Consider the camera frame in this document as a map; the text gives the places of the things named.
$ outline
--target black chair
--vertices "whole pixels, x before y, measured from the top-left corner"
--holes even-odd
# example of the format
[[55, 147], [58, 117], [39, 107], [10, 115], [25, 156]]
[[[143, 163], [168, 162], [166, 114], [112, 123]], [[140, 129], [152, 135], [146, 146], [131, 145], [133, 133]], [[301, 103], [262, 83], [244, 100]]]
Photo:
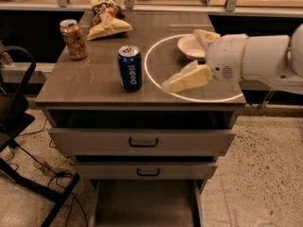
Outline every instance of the black chair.
[[[18, 54], [30, 60], [30, 66], [14, 93], [9, 92], [6, 88], [0, 69], [0, 152], [6, 147], [18, 147], [19, 145], [15, 141], [15, 138], [35, 120], [32, 115], [26, 113], [28, 101], [24, 96], [24, 91], [35, 70], [36, 61], [24, 48], [19, 46], [3, 46], [0, 42], [0, 57], [5, 52]], [[61, 193], [21, 176], [1, 157], [0, 170], [19, 185], [55, 202], [54, 207], [42, 226], [49, 226], [51, 224], [80, 178], [78, 174], [74, 175], [69, 185]]]

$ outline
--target brown can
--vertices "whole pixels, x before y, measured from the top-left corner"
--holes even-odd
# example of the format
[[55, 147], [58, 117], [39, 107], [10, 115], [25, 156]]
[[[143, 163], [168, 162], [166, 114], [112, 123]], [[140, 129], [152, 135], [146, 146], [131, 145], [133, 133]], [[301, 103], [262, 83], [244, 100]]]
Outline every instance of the brown can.
[[67, 19], [61, 21], [60, 32], [68, 47], [70, 59], [79, 60], [87, 56], [83, 32], [76, 20]]

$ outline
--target can lid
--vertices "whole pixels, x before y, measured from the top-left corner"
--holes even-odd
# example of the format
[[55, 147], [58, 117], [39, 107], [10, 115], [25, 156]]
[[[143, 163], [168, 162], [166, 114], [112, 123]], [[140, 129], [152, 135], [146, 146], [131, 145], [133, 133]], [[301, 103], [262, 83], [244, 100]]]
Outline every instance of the can lid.
[[62, 27], [71, 27], [76, 26], [77, 24], [78, 22], [75, 19], [66, 19], [60, 22], [60, 26]]
[[123, 57], [133, 57], [139, 54], [138, 47], [134, 45], [124, 45], [119, 49], [119, 54]]

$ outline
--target drawer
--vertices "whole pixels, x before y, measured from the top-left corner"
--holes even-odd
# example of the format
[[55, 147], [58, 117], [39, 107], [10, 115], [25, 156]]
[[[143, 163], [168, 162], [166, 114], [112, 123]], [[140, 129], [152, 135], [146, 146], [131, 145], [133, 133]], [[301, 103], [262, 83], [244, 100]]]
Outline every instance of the drawer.
[[89, 227], [200, 227], [195, 181], [99, 181]]
[[225, 155], [231, 130], [99, 130], [53, 128], [50, 135], [66, 155]]
[[214, 174], [215, 162], [75, 162], [83, 179], [204, 180]]

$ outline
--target cabinet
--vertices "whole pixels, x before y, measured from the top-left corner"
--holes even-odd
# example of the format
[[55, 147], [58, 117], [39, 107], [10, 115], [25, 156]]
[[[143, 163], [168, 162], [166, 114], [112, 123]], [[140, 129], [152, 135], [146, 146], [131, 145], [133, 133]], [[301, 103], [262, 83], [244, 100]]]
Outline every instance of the cabinet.
[[[59, 151], [96, 187], [91, 226], [201, 226], [200, 192], [232, 143], [245, 98], [238, 84], [216, 80], [178, 95], [159, 87], [189, 63], [177, 42], [206, 26], [201, 13], [125, 14], [134, 31], [89, 42], [81, 61], [63, 51], [36, 104]], [[80, 21], [84, 33], [91, 16]], [[142, 54], [135, 93], [119, 82], [124, 44]]]

